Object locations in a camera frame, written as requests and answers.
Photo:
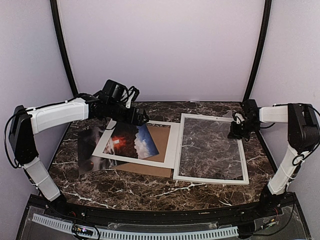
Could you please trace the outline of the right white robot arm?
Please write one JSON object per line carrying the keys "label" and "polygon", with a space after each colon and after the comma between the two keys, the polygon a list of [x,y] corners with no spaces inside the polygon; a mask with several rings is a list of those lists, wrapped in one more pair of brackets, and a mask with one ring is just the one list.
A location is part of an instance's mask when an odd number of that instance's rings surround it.
{"label": "right white robot arm", "polygon": [[262,123],[287,124],[288,147],[275,175],[264,190],[265,196],[283,195],[296,178],[302,163],[320,146],[320,115],[311,104],[285,103],[258,107],[254,99],[245,100],[242,112],[233,112],[229,139],[249,140]]}

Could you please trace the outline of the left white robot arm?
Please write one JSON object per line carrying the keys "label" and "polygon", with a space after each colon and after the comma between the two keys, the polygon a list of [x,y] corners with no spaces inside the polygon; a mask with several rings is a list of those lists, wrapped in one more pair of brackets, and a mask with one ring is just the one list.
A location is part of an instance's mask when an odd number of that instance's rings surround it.
{"label": "left white robot arm", "polygon": [[10,119],[7,140],[14,158],[43,195],[51,202],[51,210],[60,218],[71,213],[66,198],[41,162],[34,136],[44,130],[87,119],[110,118],[117,123],[142,126],[150,119],[146,111],[118,102],[108,102],[95,95],[80,93],[62,102],[25,108],[19,105]]}

